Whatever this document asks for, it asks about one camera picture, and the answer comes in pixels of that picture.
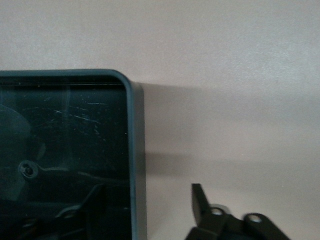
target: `silver screw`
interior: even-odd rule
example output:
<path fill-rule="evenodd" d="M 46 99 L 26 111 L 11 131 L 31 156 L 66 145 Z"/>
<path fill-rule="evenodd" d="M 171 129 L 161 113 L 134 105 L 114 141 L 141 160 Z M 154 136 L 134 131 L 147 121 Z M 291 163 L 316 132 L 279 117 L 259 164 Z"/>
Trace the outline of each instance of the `silver screw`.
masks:
<path fill-rule="evenodd" d="M 262 220 L 260 217 L 258 217 L 257 215 L 249 215 L 249 219 L 252 221 L 252 222 L 255 222 L 255 223 L 261 223 Z"/>
<path fill-rule="evenodd" d="M 219 208 L 213 208 L 211 209 L 211 213 L 213 215 L 217 215 L 217 216 L 221 216 L 223 214 L 223 212 L 219 209 Z"/>

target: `gray surface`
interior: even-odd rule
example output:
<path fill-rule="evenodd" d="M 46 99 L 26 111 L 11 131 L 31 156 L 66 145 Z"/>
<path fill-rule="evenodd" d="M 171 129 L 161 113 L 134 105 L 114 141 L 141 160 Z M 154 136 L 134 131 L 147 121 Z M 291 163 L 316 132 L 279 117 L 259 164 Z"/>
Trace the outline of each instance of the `gray surface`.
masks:
<path fill-rule="evenodd" d="M 0 0 L 0 69 L 117 69 L 144 83 L 149 240 L 212 203 L 320 236 L 320 2 Z"/>

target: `beige tabletop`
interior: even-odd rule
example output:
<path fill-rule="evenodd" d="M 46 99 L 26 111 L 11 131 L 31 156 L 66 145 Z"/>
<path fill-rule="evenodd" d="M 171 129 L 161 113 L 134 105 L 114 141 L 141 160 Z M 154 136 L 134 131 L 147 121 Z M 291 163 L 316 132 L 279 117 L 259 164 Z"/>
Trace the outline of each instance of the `beige tabletop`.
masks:
<path fill-rule="evenodd" d="M 143 84 L 149 240 L 195 225 L 191 183 L 319 239 L 318 0 L 0 0 L 0 70 L 96 68 Z"/>

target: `dark plastic bin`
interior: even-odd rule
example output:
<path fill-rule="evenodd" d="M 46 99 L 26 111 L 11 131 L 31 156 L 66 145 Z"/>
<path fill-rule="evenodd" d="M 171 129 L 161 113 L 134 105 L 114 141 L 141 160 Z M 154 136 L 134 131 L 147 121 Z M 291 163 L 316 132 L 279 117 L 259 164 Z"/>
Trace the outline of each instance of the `dark plastic bin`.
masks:
<path fill-rule="evenodd" d="M 30 219 L 50 232 L 70 210 L 79 239 L 147 239 L 142 87 L 115 70 L 0 71 L 0 235 Z"/>

